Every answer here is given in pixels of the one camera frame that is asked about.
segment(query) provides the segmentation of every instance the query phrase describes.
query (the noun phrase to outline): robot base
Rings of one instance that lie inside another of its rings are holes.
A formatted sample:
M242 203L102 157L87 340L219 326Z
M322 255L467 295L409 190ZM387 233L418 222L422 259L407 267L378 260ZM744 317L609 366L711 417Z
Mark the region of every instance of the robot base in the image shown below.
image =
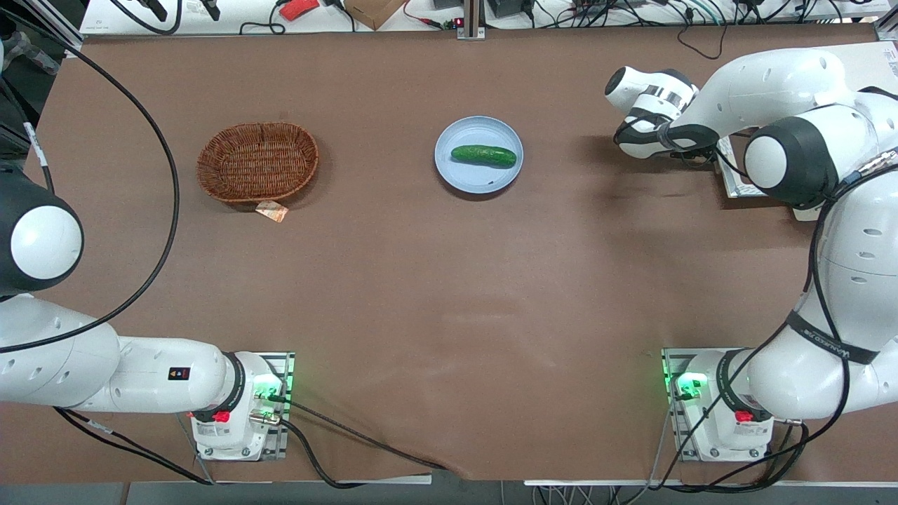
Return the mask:
M240 401L226 422L191 419L197 451L203 459L217 461L267 461L286 457L286 428L250 419L250 414L287 417L282 403L260 398L280 394L289 399L295 354L238 352L246 372Z
M682 447L681 461L756 461L767 451L773 433L772 418L761 422L740 422L736 413L723 401L709 410L720 392L714 379L714 369L709 369L705 357L712 352L728 350L662 350L667 394L674 403L671 423L677 450ZM691 399L679 399L684 394L691 396ZM707 419L684 445L690 430L702 417Z

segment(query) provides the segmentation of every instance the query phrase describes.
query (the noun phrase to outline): light blue plate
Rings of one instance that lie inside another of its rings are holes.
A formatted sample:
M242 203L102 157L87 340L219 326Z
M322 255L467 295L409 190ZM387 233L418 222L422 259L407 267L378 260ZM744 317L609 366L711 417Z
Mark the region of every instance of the light blue plate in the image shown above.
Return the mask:
M477 164L464 164L452 158L452 150L458 146L504 147L517 155L517 163L511 168L493 168ZM440 175L459 190L483 194L505 188L521 172L524 162L524 146L510 126L486 116L471 116L457 120L443 130L436 141L434 161Z

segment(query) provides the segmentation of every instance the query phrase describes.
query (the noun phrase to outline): brown table surface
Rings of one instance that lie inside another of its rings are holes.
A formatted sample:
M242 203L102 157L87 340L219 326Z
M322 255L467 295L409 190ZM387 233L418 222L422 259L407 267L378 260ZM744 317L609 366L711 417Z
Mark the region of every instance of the brown table surface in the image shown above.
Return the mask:
M676 32L88 41L161 125L183 189L168 265L114 326L294 350L296 399L464 478L645 479L666 407L659 351L764 340L797 301L810 227L769 202L734 208L713 173L627 157L611 141L622 115L605 83L623 65L675 67L703 83L747 53L874 39L869 25L731 28L723 57L709 61ZM719 35L685 37L713 52ZM514 185L481 201L452 194L433 164L443 128L474 114L507 122L526 149ZM210 199L194 178L217 131L263 120L300 124L321 148L281 224ZM161 250L172 200L162 151L136 110L75 60L39 132L86 231L77 272L41 296L105 314ZM898 481L896 442L882 433L896 414L846 415L789 478ZM198 470L174 416L93 417ZM0 430L3 483L178 478L48 407L4 404ZM308 435L340 479L425 471L320 427ZM294 440L286 461L211 471L314 477ZM673 478L720 473L690 464Z

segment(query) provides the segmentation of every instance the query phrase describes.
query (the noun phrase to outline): wicker basket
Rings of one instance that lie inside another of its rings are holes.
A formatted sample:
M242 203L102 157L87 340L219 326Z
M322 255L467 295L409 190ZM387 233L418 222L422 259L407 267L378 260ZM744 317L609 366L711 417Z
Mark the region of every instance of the wicker basket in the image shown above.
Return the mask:
M283 199L302 188L318 166L318 146L289 123L243 123L214 136L197 160L197 181L226 203Z

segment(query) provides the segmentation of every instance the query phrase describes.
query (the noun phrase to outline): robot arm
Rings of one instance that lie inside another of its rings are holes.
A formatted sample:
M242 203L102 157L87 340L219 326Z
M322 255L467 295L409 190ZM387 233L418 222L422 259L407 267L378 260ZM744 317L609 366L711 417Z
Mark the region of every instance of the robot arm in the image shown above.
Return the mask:
M44 341L94 321L39 300L75 269L81 222L17 167L0 167L0 347ZM200 450L260 458L268 432L258 391L282 393L268 363L185 339L119 336L105 323L61 341L0 354L0 402L90 412L190 412Z
M623 85L622 69L606 95L626 111L615 140L639 158L714 146L738 130L761 127L745 152L752 181L795 208L812 208L868 160L898 146L898 102L876 89L850 91L844 67L820 49L783 49L722 66L682 112L647 85ZM670 90L666 74L651 85ZM664 84L658 80L665 79ZM732 382L751 350L704 350L674 381L698 456L754 460L770 441L773 417L832 415L850 360L845 412L898 400L898 173L887 173L841 198L826 219L819 246L823 294L844 346L828 333L814 290L804 294L782 330ZM721 396L715 407L711 403Z
M646 88L628 85L623 77L634 72L627 67L618 70L605 96L627 114L616 139L624 152L637 158L714 146L736 131L822 105L851 103L853 98L841 61L820 49L782 49L737 58L715 72L701 92L693 94L694 100L680 91L684 77L651 74L651 86ZM651 93L652 87L665 93ZM673 93L685 102L685 110L665 98ZM650 100L652 94L657 98Z

